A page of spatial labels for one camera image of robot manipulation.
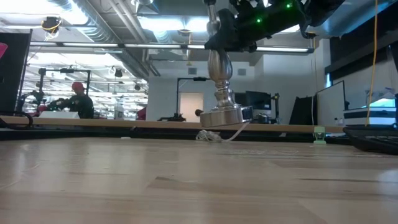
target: wooden table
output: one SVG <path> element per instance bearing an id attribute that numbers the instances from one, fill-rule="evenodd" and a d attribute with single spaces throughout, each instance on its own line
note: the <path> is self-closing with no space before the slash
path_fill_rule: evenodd
<path id="1" fill-rule="evenodd" d="M 398 159 L 351 146 L 0 142 L 0 223 L 397 223 Z"/>
<path id="2" fill-rule="evenodd" d="M 15 116 L 0 116 L 9 124 L 27 124 L 27 118 Z M 204 129 L 200 123 L 189 122 L 161 122 L 161 121 L 123 121 L 110 119 L 55 119 L 34 118 L 34 125 L 54 126 L 87 126 L 87 127 L 112 127 L 112 128 L 168 128 L 168 129 Z M 205 128 L 207 130 L 239 130 L 242 124 Z M 343 127 L 325 127 L 327 133 L 342 133 Z M 274 124 L 249 124 L 245 131 L 277 131 L 293 133 L 313 133 L 314 126 L 311 125 L 274 125 Z"/>

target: red cap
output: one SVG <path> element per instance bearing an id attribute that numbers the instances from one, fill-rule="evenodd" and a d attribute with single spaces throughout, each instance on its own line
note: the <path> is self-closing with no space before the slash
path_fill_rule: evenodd
<path id="1" fill-rule="evenodd" d="M 72 84 L 72 90 L 84 90 L 85 87 L 83 86 L 83 84 L 81 82 L 74 82 Z"/>

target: computer monitor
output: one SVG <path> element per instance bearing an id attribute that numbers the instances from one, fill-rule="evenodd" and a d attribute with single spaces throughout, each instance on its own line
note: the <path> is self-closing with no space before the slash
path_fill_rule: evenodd
<path id="1" fill-rule="evenodd" d="M 259 113 L 271 114 L 272 100 L 270 93 L 246 91 L 246 103 L 253 107 L 253 116 Z"/>
<path id="2" fill-rule="evenodd" d="M 248 106 L 246 93 L 235 93 L 235 103 L 242 106 Z"/>

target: small green object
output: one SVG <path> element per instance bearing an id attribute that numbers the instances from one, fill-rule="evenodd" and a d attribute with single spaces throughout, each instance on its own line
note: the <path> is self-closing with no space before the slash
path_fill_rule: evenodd
<path id="1" fill-rule="evenodd" d="M 314 144 L 326 145 L 326 142 L 325 142 L 325 137 L 326 137 L 325 127 L 315 127 L 313 133 L 314 133 L 315 139 L 316 139 L 313 142 Z"/>

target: silver metal object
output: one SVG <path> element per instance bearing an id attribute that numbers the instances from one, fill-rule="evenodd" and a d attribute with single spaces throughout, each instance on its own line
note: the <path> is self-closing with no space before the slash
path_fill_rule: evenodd
<path id="1" fill-rule="evenodd" d="M 213 36 L 220 29 L 220 22 L 217 21 L 214 5 L 208 6 L 208 13 L 210 21 L 207 24 L 207 31 L 210 36 Z M 217 106 L 200 115 L 201 125 L 203 127 L 214 127 L 245 123 L 252 120 L 252 108 L 242 107 L 234 101 L 234 92 L 229 88 L 229 80 L 233 73 L 232 63 L 224 49 L 210 51 L 208 71 L 217 88 L 215 93 Z"/>

